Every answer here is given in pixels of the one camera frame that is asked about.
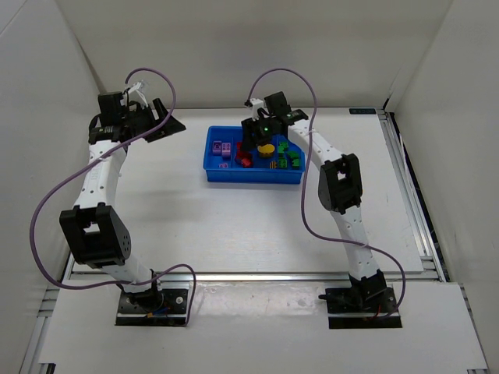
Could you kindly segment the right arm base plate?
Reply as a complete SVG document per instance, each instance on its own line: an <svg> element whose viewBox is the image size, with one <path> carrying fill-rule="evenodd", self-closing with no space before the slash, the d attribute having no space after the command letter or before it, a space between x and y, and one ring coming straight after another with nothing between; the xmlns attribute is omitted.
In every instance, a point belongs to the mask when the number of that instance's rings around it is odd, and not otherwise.
<svg viewBox="0 0 499 374"><path fill-rule="evenodd" d="M353 288L327 288L318 298L326 303L330 330L401 329L393 288L363 301Z"/></svg>

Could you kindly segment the purple curved brick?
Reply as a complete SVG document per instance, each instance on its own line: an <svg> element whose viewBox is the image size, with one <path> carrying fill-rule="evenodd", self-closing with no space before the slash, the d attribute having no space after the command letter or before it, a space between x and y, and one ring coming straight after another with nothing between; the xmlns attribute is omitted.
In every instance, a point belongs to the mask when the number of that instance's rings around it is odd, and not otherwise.
<svg viewBox="0 0 499 374"><path fill-rule="evenodd" d="M222 151L222 141L214 140L212 142L211 152L214 156L221 156Z"/></svg>

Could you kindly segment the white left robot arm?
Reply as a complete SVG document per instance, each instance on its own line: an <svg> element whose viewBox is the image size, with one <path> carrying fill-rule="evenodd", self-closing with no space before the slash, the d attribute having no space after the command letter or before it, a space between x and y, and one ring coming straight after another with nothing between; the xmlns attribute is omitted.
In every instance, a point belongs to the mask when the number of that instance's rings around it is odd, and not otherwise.
<svg viewBox="0 0 499 374"><path fill-rule="evenodd" d="M73 208L61 212L59 223L78 264L112 276L135 303L158 303L154 273L133 256L129 230L114 208L115 196L127 140L143 135L151 143L186 127L168 117L160 99L147 102L137 86L101 94L97 102L100 112L89 126L91 168Z"/></svg>

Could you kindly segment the red curved brick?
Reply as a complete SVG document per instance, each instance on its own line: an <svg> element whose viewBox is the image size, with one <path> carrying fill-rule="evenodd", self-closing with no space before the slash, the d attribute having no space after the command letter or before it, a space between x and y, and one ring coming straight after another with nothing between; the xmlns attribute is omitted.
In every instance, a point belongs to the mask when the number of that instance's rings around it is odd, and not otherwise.
<svg viewBox="0 0 499 374"><path fill-rule="evenodd" d="M253 155L249 152L239 151L235 155L235 163L242 168L252 168Z"/></svg>

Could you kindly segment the green number three brick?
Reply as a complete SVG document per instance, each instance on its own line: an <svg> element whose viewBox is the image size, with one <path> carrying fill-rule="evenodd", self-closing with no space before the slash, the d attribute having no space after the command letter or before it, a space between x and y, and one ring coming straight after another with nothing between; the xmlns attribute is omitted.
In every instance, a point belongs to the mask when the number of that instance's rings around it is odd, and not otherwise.
<svg viewBox="0 0 499 374"><path fill-rule="evenodd" d="M289 151L287 153L287 157L289 159L289 163L291 164L292 169L300 169L301 168L301 161L300 161L300 154L294 151Z"/></svg>

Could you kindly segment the yellow oval brick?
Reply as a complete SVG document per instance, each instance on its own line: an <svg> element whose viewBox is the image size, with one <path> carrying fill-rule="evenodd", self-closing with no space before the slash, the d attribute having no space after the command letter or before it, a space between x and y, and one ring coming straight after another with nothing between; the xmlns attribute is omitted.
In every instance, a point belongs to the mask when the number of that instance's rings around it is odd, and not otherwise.
<svg viewBox="0 0 499 374"><path fill-rule="evenodd" d="M257 147L257 153L260 158L271 158L274 156L275 146L272 144L265 144Z"/></svg>

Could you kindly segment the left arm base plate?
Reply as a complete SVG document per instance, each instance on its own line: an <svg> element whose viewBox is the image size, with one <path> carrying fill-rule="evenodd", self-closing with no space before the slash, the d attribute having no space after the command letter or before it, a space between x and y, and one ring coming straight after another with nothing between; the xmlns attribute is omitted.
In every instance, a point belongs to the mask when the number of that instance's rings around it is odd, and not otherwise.
<svg viewBox="0 0 499 374"><path fill-rule="evenodd" d="M189 284L164 282L137 293L125 292L120 286L115 325L187 327L196 286L194 280Z"/></svg>

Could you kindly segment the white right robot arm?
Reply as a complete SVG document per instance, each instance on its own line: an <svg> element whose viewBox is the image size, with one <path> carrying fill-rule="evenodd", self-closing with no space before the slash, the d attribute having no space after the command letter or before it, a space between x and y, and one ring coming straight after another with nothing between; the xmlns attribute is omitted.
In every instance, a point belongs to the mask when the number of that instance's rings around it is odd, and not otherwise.
<svg viewBox="0 0 499 374"><path fill-rule="evenodd" d="M338 227L351 283L349 288L328 291L321 298L343 304L352 312L380 310L387 284L368 248L360 208L363 187L358 157L342 153L315 132L315 118L301 109L291 109L283 92L263 100L250 98L245 105L251 116L241 122L243 150L254 150L278 135L284 136L307 152L306 167L314 164L319 171L318 198Z"/></svg>

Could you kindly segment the small green brick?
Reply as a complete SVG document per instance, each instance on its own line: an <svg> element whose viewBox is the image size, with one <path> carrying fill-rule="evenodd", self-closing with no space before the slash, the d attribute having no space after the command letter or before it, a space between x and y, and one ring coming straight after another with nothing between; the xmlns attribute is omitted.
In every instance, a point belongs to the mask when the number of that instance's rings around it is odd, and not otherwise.
<svg viewBox="0 0 499 374"><path fill-rule="evenodd" d="M281 141L278 143L278 153L286 153L290 149L289 142L288 141Z"/></svg>

